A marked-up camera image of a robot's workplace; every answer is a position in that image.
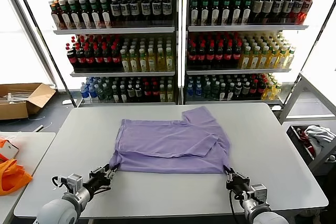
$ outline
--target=bottle label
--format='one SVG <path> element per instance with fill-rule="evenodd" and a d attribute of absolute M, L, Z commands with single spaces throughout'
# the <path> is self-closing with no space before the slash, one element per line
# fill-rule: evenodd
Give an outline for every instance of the bottle label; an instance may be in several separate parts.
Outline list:
<path fill-rule="evenodd" d="M 263 3 L 264 3 L 263 1 L 255 1 L 253 4 L 252 12 L 260 13 L 263 7 Z"/>
<path fill-rule="evenodd" d="M 239 60 L 240 59 L 240 54 L 233 54 L 233 59 L 234 60 Z"/>
<path fill-rule="evenodd" d="M 272 2 L 270 2 L 270 1 L 264 1 L 264 5 L 262 6 L 261 11 L 263 13 L 270 13 L 271 9 L 272 9 L 272 5 L 273 5 L 273 1 Z"/>
<path fill-rule="evenodd" d="M 129 3 L 127 3 L 127 4 L 120 4 L 120 7 L 121 7 L 121 14 L 123 16 L 130 16 L 131 15 Z"/>
<path fill-rule="evenodd" d="M 221 22 L 222 26 L 226 25 L 227 18 L 229 17 L 229 13 L 230 13 L 230 11 L 228 9 L 223 10 L 223 13 L 222 13 L 222 22 Z"/>
<path fill-rule="evenodd" d="M 145 60 L 140 60 L 140 66 L 141 66 L 141 71 L 142 72 L 147 72 L 147 66 L 146 66 L 146 61 Z"/>
<path fill-rule="evenodd" d="M 127 102 L 127 96 L 125 94 L 121 95 L 122 102 Z"/>
<path fill-rule="evenodd" d="M 153 14 L 154 15 L 161 15 L 161 3 L 152 3 L 153 6 Z"/>
<path fill-rule="evenodd" d="M 272 7 L 272 12 L 273 13 L 279 13 L 281 12 L 283 1 L 274 1 L 273 2 L 273 7 Z"/>
<path fill-rule="evenodd" d="M 282 7 L 282 12 L 283 13 L 290 13 L 290 11 L 292 10 L 293 8 L 293 4 L 294 2 L 290 2 L 290 1 L 285 1 L 284 4 L 283 4 L 283 7 Z"/>
<path fill-rule="evenodd" d="M 269 68 L 273 68 L 274 67 L 274 64 L 277 61 L 277 59 L 278 59 L 277 56 L 274 56 L 274 57 L 271 58 L 271 61 L 269 63 Z"/>
<path fill-rule="evenodd" d="M 52 14 L 51 16 L 53 17 L 53 20 L 55 22 L 55 25 L 56 25 L 57 29 L 60 29 L 61 25 L 60 25 L 60 21 L 59 21 L 58 15 L 57 14 Z"/>
<path fill-rule="evenodd" d="M 114 17 L 118 17 L 121 15 L 121 11 L 120 11 L 120 5 L 116 4 L 116 5 L 112 5 L 111 4 L 111 10 L 112 10 L 112 15 Z"/>
<path fill-rule="evenodd" d="M 224 54 L 224 60 L 231 60 L 231 55 L 230 54 Z"/>
<path fill-rule="evenodd" d="M 222 60 L 222 58 L 223 58 L 223 55 L 215 55 L 216 60 Z"/>
<path fill-rule="evenodd" d="M 113 95 L 113 98 L 114 98 L 114 102 L 115 103 L 118 103 L 119 102 L 119 96 L 117 94 L 114 94 Z"/>
<path fill-rule="evenodd" d="M 302 13 L 307 13 L 311 7 L 311 4 L 313 3 L 313 1 L 304 1 L 302 8 L 301 8 L 301 12 Z"/>
<path fill-rule="evenodd" d="M 165 94 L 160 94 L 160 101 L 165 102 L 166 101 L 166 95 Z"/>
<path fill-rule="evenodd" d="M 233 92 L 229 92 L 229 94 L 227 94 L 227 100 L 232 100 L 233 97 Z"/>
<path fill-rule="evenodd" d="M 104 62 L 105 63 L 111 63 L 112 62 L 112 57 L 104 57 Z"/>
<path fill-rule="evenodd" d="M 125 72 L 129 72 L 130 71 L 130 67 L 128 66 L 128 61 L 123 60 L 122 61 L 122 66 L 124 67 L 124 71 Z"/>
<path fill-rule="evenodd" d="M 167 97 L 168 97 L 168 102 L 173 101 L 173 94 L 167 94 Z"/>
<path fill-rule="evenodd" d="M 246 25 L 246 24 L 247 24 L 248 17 L 250 16 L 250 12 L 251 12 L 250 9 L 245 9 L 245 10 L 244 10 L 244 12 L 243 12 L 243 17 L 242 17 L 242 21 L 241 21 L 241 24 L 242 24 L 242 25 Z"/>
<path fill-rule="evenodd" d="M 292 13 L 299 13 L 301 11 L 302 5 L 303 1 L 295 1 L 292 8 Z"/>
<path fill-rule="evenodd" d="M 217 25 L 218 14 L 219 14 L 219 10 L 215 9 L 215 10 L 212 11 L 212 17 L 211 17 L 211 25 L 212 26 Z"/>
<path fill-rule="evenodd" d="M 107 12 L 104 12 L 103 13 L 103 19 L 104 19 L 104 23 L 105 23 L 106 28 L 112 28 L 110 14 L 107 13 Z"/>
<path fill-rule="evenodd" d="M 63 13 L 63 14 L 62 14 L 62 18 L 63 18 L 64 23 L 65 23 L 65 25 L 67 26 L 67 28 L 68 28 L 68 29 L 71 29 L 71 21 L 70 21 L 69 15 L 66 14 L 66 13 Z"/>
<path fill-rule="evenodd" d="M 214 59 L 214 55 L 206 55 L 206 59 L 207 60 L 213 60 Z"/>
<path fill-rule="evenodd" d="M 237 25 L 239 22 L 240 9 L 235 9 L 232 16 L 232 25 Z"/>
<path fill-rule="evenodd" d="M 259 62 L 259 69 L 265 68 L 265 62 L 266 62 L 267 57 L 262 57 Z"/>
<path fill-rule="evenodd" d="M 149 65 L 149 71 L 150 72 L 155 72 L 155 62 L 154 62 L 154 60 L 148 60 L 148 65 Z"/>
<path fill-rule="evenodd" d="M 130 3 L 131 15 L 137 16 L 140 15 L 139 4 L 138 3 Z"/>
<path fill-rule="evenodd" d="M 133 72 L 137 72 L 138 71 L 138 67 L 137 67 L 137 61 L 136 60 L 131 60 L 131 66 L 132 66 L 132 71 Z"/>
<path fill-rule="evenodd" d="M 191 25 L 197 26 L 197 16 L 198 16 L 198 10 L 192 10 L 191 11 Z"/>
<path fill-rule="evenodd" d="M 96 27 L 100 27 L 100 19 L 98 13 L 92 13 L 92 18 Z"/>
<path fill-rule="evenodd" d="M 248 57 L 243 58 L 243 63 L 241 64 L 241 69 L 246 69 L 247 64 L 248 64 L 248 60 L 249 60 Z"/>
<path fill-rule="evenodd" d="M 201 16 L 201 26 L 206 26 L 207 25 L 207 20 L 208 20 L 208 10 L 203 10 L 202 11 L 202 16 Z"/>
<path fill-rule="evenodd" d="M 151 4 L 150 3 L 142 3 L 142 14 L 143 15 L 151 15 Z"/>
<path fill-rule="evenodd" d="M 253 57 L 252 63 L 251 63 L 251 69 L 256 68 L 258 62 L 258 57 Z"/>
<path fill-rule="evenodd" d="M 171 15 L 172 13 L 172 3 L 163 2 L 162 3 L 163 15 Z"/>
<path fill-rule="evenodd" d="M 167 61 L 167 70 L 172 71 L 173 70 L 173 60 L 172 59 L 166 59 Z"/>
<path fill-rule="evenodd" d="M 82 13 L 82 17 L 86 28 L 88 29 L 92 28 L 89 15 L 87 13 Z"/>
<path fill-rule="evenodd" d="M 219 94 L 219 100 L 224 101 L 224 96 L 225 96 L 225 93 L 220 93 Z"/>

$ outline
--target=bottle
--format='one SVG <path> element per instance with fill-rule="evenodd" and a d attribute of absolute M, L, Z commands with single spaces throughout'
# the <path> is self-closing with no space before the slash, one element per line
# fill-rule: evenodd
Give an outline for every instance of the bottle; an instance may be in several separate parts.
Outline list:
<path fill-rule="evenodd" d="M 148 0 L 143 0 L 141 3 L 142 16 L 144 21 L 151 20 L 151 3 Z"/>
<path fill-rule="evenodd" d="M 250 60 L 250 57 L 249 57 L 250 51 L 251 51 L 251 47 L 246 46 L 243 55 L 240 57 L 239 68 L 241 69 L 247 68 L 247 65 L 249 64 L 249 60 Z"/>
<path fill-rule="evenodd" d="M 293 8 L 294 0 L 285 0 L 280 14 L 280 22 L 283 24 L 290 23 L 289 14 Z"/>
<path fill-rule="evenodd" d="M 231 18 L 231 25 L 238 25 L 239 24 L 239 17 L 240 17 L 240 2 L 242 0 L 235 0 L 235 6 L 232 8 L 232 18 Z"/>
<path fill-rule="evenodd" d="M 149 72 L 156 72 L 156 58 L 152 48 L 148 49 L 148 67 Z"/>
<path fill-rule="evenodd" d="M 277 68 L 277 69 L 284 68 L 284 63 L 285 63 L 285 60 L 287 58 L 286 57 L 286 52 L 287 52 L 287 47 L 282 47 L 282 49 L 280 50 L 279 57 L 274 64 L 274 68 Z"/>
<path fill-rule="evenodd" d="M 250 17 L 250 13 L 251 13 L 251 2 L 252 2 L 252 0 L 245 0 L 245 6 L 244 6 L 242 21 L 241 21 L 241 24 L 243 26 L 248 24 L 248 19 Z"/>
<path fill-rule="evenodd" d="M 253 54 L 251 55 L 250 60 L 249 60 L 249 65 L 247 65 L 247 68 L 256 69 L 257 63 L 259 60 L 259 51 L 260 51 L 260 47 L 255 46 L 253 50 Z"/>
<path fill-rule="evenodd" d="M 268 54 L 269 47 L 264 46 L 263 52 L 259 55 L 259 60 L 257 62 L 257 69 L 263 69 L 265 68 L 265 63 L 267 60 L 267 54 Z"/>
<path fill-rule="evenodd" d="M 121 54 L 121 63 L 122 63 L 122 66 L 124 67 L 124 72 L 130 72 L 131 63 L 130 63 L 128 56 L 126 55 L 125 49 L 121 49 L 120 54 Z"/>
<path fill-rule="evenodd" d="M 174 71 L 174 58 L 171 47 L 166 48 L 166 63 L 167 63 L 167 71 Z"/>
<path fill-rule="evenodd" d="M 229 16 L 230 16 L 230 0 L 224 0 L 222 12 L 221 12 L 221 21 L 220 24 L 222 26 L 226 26 L 230 23 Z"/>
<path fill-rule="evenodd" d="M 289 69 L 293 59 L 294 59 L 294 53 L 295 53 L 296 47 L 291 47 L 289 50 L 289 56 L 287 57 L 287 60 L 284 63 L 284 68 Z"/>
<path fill-rule="evenodd" d="M 160 85 L 160 102 L 166 101 L 166 89 L 164 88 L 164 85 Z"/>
<path fill-rule="evenodd" d="M 260 13 L 263 8 L 264 1 L 263 0 L 254 0 L 252 13 L 250 14 L 249 23 L 251 24 L 259 24 L 260 23 Z"/>
<path fill-rule="evenodd" d="M 268 23 L 268 18 L 272 9 L 273 0 L 264 0 L 264 4 L 261 9 L 260 21 L 264 25 Z"/>
<path fill-rule="evenodd" d="M 192 0 L 192 5 L 190 7 L 190 25 L 197 26 L 197 19 L 198 19 L 198 7 L 197 7 L 198 0 Z"/>
<path fill-rule="evenodd" d="M 295 24 L 302 25 L 304 20 L 306 19 L 307 13 L 313 4 L 313 0 L 303 0 L 303 5 L 301 11 L 299 12 L 298 17 L 295 20 Z"/>
<path fill-rule="evenodd" d="M 167 85 L 167 101 L 173 102 L 174 93 L 173 93 L 173 86 L 171 84 Z"/>
<path fill-rule="evenodd" d="M 211 11 L 211 25 L 216 26 L 218 22 L 218 15 L 219 15 L 219 0 L 213 0 L 213 6 Z"/>
<path fill-rule="evenodd" d="M 66 5 L 65 0 L 60 0 L 58 1 L 59 6 L 61 7 L 61 15 L 62 18 L 64 20 L 64 24 L 66 25 L 67 29 L 73 29 L 74 26 L 72 26 L 73 24 L 73 20 L 70 14 L 70 11 L 68 10 L 68 6 Z"/>
<path fill-rule="evenodd" d="M 294 1 L 292 11 L 289 14 L 290 23 L 295 23 L 295 20 L 297 20 L 302 6 L 303 6 L 303 0 Z"/>
<path fill-rule="evenodd" d="M 208 0 L 202 0 L 201 26 L 206 26 L 208 24 L 208 13 Z"/>
<path fill-rule="evenodd" d="M 271 100 L 272 97 L 273 82 L 270 82 L 267 89 L 263 92 L 261 100 Z"/>
<path fill-rule="evenodd" d="M 230 101 L 232 100 L 232 97 L 234 95 L 234 90 L 235 90 L 235 84 L 233 82 L 230 83 L 229 89 L 227 91 L 227 100 Z"/>
<path fill-rule="evenodd" d="M 211 94 L 211 82 L 207 81 L 206 86 L 203 89 L 203 97 L 209 98 Z"/>
<path fill-rule="evenodd" d="M 77 6 L 75 5 L 75 0 L 69 0 L 68 3 L 70 5 L 71 17 L 72 17 L 73 23 L 76 29 L 81 29 L 82 28 L 81 23 L 83 21 L 82 21 L 82 17 L 79 11 L 77 10 Z"/>
<path fill-rule="evenodd" d="M 214 59 L 214 68 L 221 69 L 223 67 L 223 43 L 218 44 L 215 59 Z"/>
<path fill-rule="evenodd" d="M 274 0 L 270 18 L 269 18 L 269 23 L 274 23 L 277 24 L 280 22 L 280 14 L 282 10 L 282 5 L 284 4 L 284 0 Z"/>
<path fill-rule="evenodd" d="M 227 48 L 223 55 L 223 68 L 228 69 L 232 67 L 231 57 L 232 57 L 232 40 L 229 40 Z"/>

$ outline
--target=orange bag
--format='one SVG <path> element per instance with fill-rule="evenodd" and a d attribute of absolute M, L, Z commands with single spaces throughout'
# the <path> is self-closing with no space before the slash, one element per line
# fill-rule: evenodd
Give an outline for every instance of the orange bag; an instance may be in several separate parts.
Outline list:
<path fill-rule="evenodd" d="M 10 194 L 32 180 L 23 166 L 16 163 L 17 160 L 10 159 L 0 164 L 0 196 Z"/>

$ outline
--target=yellow juice bottle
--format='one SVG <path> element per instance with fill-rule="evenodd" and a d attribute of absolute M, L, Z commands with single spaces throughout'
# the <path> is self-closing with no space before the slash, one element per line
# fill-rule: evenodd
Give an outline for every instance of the yellow juice bottle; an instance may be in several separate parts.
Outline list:
<path fill-rule="evenodd" d="M 258 63 L 258 60 L 259 60 L 259 51 L 260 51 L 260 47 L 255 46 L 254 50 L 253 50 L 253 54 L 250 57 L 249 63 L 247 65 L 247 68 L 255 69 L 257 67 L 257 63 Z"/>
<path fill-rule="evenodd" d="M 157 69 L 158 71 L 162 72 L 162 71 L 166 71 L 166 58 L 163 54 L 163 48 L 159 47 L 158 48 L 158 53 L 157 53 Z"/>
<path fill-rule="evenodd" d="M 156 56 L 154 54 L 153 48 L 148 49 L 148 65 L 149 72 L 156 72 Z"/>
<path fill-rule="evenodd" d="M 263 47 L 263 51 L 260 54 L 259 60 L 257 62 L 257 68 L 258 69 L 265 68 L 265 63 L 266 63 L 266 60 L 267 60 L 268 50 L 269 50 L 268 46 Z"/>

